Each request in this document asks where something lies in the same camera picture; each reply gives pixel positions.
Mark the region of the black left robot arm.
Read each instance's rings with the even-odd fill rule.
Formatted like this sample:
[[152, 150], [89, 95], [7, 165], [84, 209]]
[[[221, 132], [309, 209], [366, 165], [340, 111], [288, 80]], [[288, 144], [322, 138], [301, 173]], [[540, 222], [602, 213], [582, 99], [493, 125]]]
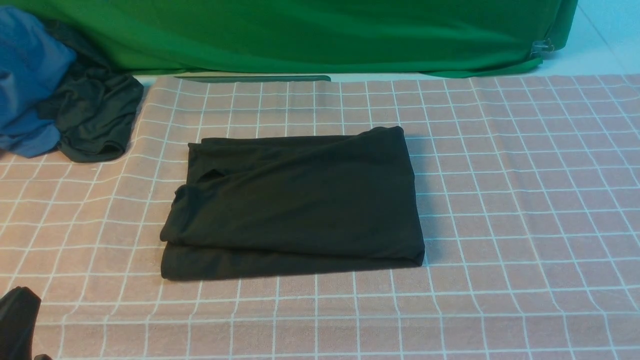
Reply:
[[50, 360], [48, 354], [32, 356], [35, 324], [41, 298], [29, 287], [18, 286], [0, 299], [0, 358]]

